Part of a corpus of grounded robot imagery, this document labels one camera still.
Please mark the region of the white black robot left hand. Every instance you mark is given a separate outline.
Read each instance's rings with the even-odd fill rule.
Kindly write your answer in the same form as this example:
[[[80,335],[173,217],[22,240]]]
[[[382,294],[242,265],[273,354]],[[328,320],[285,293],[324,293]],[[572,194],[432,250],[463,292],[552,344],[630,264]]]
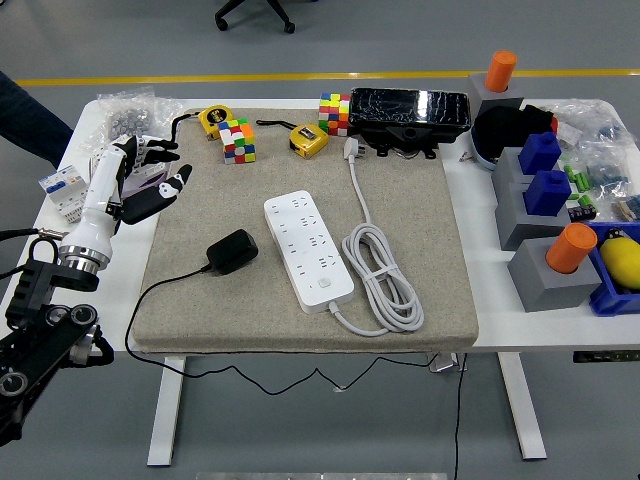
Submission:
[[[192,172],[188,164],[156,186],[124,199],[125,179],[136,167],[177,161],[175,142],[151,136],[123,135],[103,148],[81,210],[80,223],[61,241],[63,260],[95,258],[105,265],[112,256],[111,238],[120,222],[137,224],[177,200]]]

